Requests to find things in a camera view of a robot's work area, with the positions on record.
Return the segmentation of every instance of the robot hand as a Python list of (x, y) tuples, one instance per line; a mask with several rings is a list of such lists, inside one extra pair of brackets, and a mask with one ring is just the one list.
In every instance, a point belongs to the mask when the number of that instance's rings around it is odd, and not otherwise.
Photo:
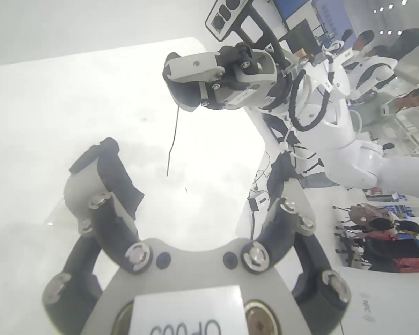
[[(212, 251), (185, 252), (158, 239), (140, 241), (133, 219), (142, 193), (132, 185), (118, 151), (117, 143), (106, 139), (70, 169), (64, 197), (78, 220), (81, 237), (42, 296), (49, 318), (63, 335), (138, 333), (136, 329), (147, 321), (137, 317), (140, 308), (134, 299), (140, 295), (177, 295), (174, 303), (181, 308), (184, 291), (199, 295), (206, 288), (216, 295), (217, 288), (233, 286), (240, 290), (238, 303), (244, 303), (250, 334), (256, 333), (259, 323), (270, 334), (285, 327), (306, 335), (329, 334), (338, 325), (350, 302), (350, 290), (332, 271), (314, 235), (311, 211), (299, 211), (283, 196), (301, 192), (297, 180), (284, 185), (255, 240), (236, 239)], [(303, 268), (292, 292), (274, 268), (291, 247)], [(120, 267), (104, 291), (93, 274), (101, 249)], [(213, 320), (219, 333), (225, 333), (232, 313), (220, 312)], [(156, 325), (173, 329), (181, 326), (183, 317), (185, 313), (171, 317), (161, 311), (154, 316)]]
[[(206, 20), (218, 40), (236, 32), (245, 54), (223, 47), (216, 53), (167, 58), (163, 77), (179, 106), (188, 111), (199, 104), (218, 110), (247, 106), (288, 118), (301, 144), (321, 158), (331, 181), (419, 197), (419, 158), (384, 159), (380, 145), (357, 139), (345, 100), (352, 91), (361, 94), (391, 77), (397, 60), (366, 58), (348, 76), (329, 52), (310, 60), (285, 55), (252, 1), (217, 0)], [(232, 7), (230, 14), (224, 14), (227, 6)], [(247, 16), (264, 33), (257, 42), (241, 28)]]

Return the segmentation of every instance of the wire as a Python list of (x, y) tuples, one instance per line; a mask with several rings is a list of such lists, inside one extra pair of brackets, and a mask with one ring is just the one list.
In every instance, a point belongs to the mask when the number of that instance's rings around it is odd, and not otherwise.
[(361, 115), (358, 113), (358, 111), (350, 109), (351, 113), (355, 113), (358, 116), (358, 132), (357, 134), (361, 133), (361, 129), (363, 127), (363, 119), (361, 118)]
[(268, 157), (269, 157), (269, 162), (268, 162), (268, 164), (267, 164), (267, 166), (265, 167), (265, 169), (263, 170), (263, 169), (259, 169), (257, 172), (256, 172), (256, 175), (261, 171), (262, 172), (262, 174), (261, 175), (259, 175), (259, 177), (257, 177), (257, 179), (255, 179), (254, 180), (254, 182), (252, 183), (252, 185), (253, 184), (256, 184), (257, 183), (257, 181), (260, 179), (260, 178), (262, 178), (262, 176), (265, 176), (266, 178), (268, 178), (269, 176), (270, 176), (270, 174), (268, 174), (268, 175), (266, 175), (265, 174), (265, 170), (267, 170), (268, 168), (269, 168), (269, 166), (270, 166), (270, 163), (272, 163), (272, 158), (270, 157), (270, 154), (267, 152), (267, 151), (265, 151), (264, 152)]
[(267, 195), (268, 195), (268, 200), (270, 200), (270, 194), (269, 194), (269, 192), (267, 192), (266, 190), (254, 190), (254, 189), (250, 189), (250, 192), (266, 192), (267, 193)]
[(250, 233), (250, 240), (253, 240), (255, 235), (255, 213), (251, 211), (251, 233)]
[(174, 139), (172, 140), (171, 149), (168, 153), (168, 167), (166, 168), (166, 177), (169, 175), (169, 162), (171, 161), (171, 152), (172, 148), (174, 147), (174, 143), (176, 142), (176, 135), (177, 135), (177, 124), (179, 122), (179, 110), (180, 110), (180, 102), (177, 105), (177, 117), (176, 117), (176, 128), (174, 130)]
[(306, 126), (301, 125), (298, 118), (296, 117), (296, 97), (298, 94), (299, 85), (304, 79), (305, 75), (306, 75), (306, 71), (304, 69), (301, 70), (298, 76), (296, 77), (296, 79), (294, 80), (294, 82), (292, 83), (291, 97), (289, 101), (290, 102), (289, 103), (289, 117), (290, 117), (292, 126), (296, 130), (302, 131), (302, 132), (307, 132), (315, 128), (320, 123), (320, 121), (323, 120), (324, 116), (326, 115), (326, 110), (328, 108), (329, 97), (331, 96), (330, 92), (324, 91), (323, 102), (321, 104), (321, 109), (317, 117), (309, 125), (306, 125)]

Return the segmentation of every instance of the white cable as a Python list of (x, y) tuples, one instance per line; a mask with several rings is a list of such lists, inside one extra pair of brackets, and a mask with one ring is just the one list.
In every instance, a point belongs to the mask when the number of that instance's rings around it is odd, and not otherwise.
[(357, 132), (357, 134), (360, 134), (361, 133), (361, 128), (363, 127), (363, 120), (362, 120), (360, 114), (356, 110), (350, 109), (350, 112), (355, 113), (358, 116), (358, 132)]
[(299, 158), (300, 160), (309, 160), (310, 158), (298, 156), (295, 152), (290, 151), (290, 154), (295, 158)]

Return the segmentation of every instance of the black cable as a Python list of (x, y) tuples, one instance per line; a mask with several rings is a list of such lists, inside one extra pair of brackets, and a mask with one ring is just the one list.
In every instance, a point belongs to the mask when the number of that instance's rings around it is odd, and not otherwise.
[(250, 189), (250, 192), (266, 192), (267, 193), (267, 195), (268, 195), (268, 200), (270, 200), (270, 194), (269, 194), (269, 192), (267, 192), (266, 190), (254, 190), (254, 189)]
[(266, 178), (268, 178), (269, 176), (270, 176), (270, 174), (269, 175), (266, 175), (265, 174), (265, 170), (267, 170), (268, 168), (269, 168), (269, 166), (270, 166), (270, 163), (272, 163), (272, 158), (270, 157), (270, 154), (267, 152), (267, 151), (265, 151), (264, 153), (266, 153), (267, 154), (267, 156), (269, 157), (269, 162), (268, 162), (268, 164), (267, 164), (267, 166), (265, 167), (265, 169), (263, 170), (263, 169), (259, 169), (257, 172), (256, 172), (256, 174), (258, 174), (259, 173), (259, 171), (262, 171), (262, 174), (257, 178), (257, 179), (255, 179), (254, 180), (254, 182), (252, 183), (252, 184), (256, 184), (257, 183), (257, 181), (260, 179), (260, 178), (262, 178), (262, 175), (263, 176), (265, 176)]
[(179, 110), (180, 110), (180, 103), (177, 105), (177, 117), (176, 117), (176, 128), (174, 130), (174, 139), (172, 140), (171, 149), (168, 153), (168, 167), (166, 168), (166, 177), (169, 175), (169, 162), (171, 161), (171, 152), (172, 148), (174, 147), (174, 143), (176, 142), (176, 134), (177, 134), (177, 124), (179, 122)]
[[(333, 64), (334, 64), (334, 58), (332, 55), (328, 56), (328, 62), (329, 62), (329, 72), (328, 72), (328, 80), (329, 83), (333, 85), (334, 83), (334, 71), (333, 71)], [(291, 96), (289, 100), (289, 117), (291, 118), (291, 123), (293, 127), (302, 132), (310, 131), (311, 129), (315, 128), (321, 120), (323, 120), (324, 116), (326, 115), (326, 110), (328, 109), (329, 104), (329, 97), (331, 96), (330, 92), (324, 91), (323, 94), (323, 102), (321, 103), (321, 109), (318, 113), (317, 117), (306, 126), (301, 125), (299, 120), (296, 117), (296, 97), (298, 94), (298, 88), (301, 84), (301, 81), (304, 79), (304, 76), (306, 75), (305, 70), (301, 70), (297, 77), (295, 78), (294, 82), (292, 83), (291, 88)]]
[(323, 97), (323, 94), (321, 93), (321, 91), (317, 88), (318, 93), (321, 95), (321, 97)]
[(255, 213), (254, 211), (251, 211), (251, 233), (250, 233), (250, 239), (253, 240), (255, 234)]
[(260, 178), (262, 178), (262, 175), (264, 175), (265, 176), (265, 172), (264, 172), (264, 170), (263, 169), (259, 169), (257, 172), (256, 172), (256, 174), (257, 173), (259, 173), (259, 171), (262, 171), (262, 174), (257, 178), (257, 179), (255, 179), (254, 180), (254, 182), (252, 183), (252, 184), (256, 184), (256, 182), (260, 179)]

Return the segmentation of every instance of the white label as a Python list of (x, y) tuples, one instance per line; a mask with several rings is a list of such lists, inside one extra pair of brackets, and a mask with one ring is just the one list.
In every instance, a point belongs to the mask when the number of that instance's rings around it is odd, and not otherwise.
[(239, 105), (244, 99), (247, 97), (250, 97), (254, 92), (256, 92), (256, 89), (245, 89), (242, 91), (238, 96), (233, 98), (228, 104), (229, 105)]
[(239, 286), (139, 295), (129, 335), (248, 335)]

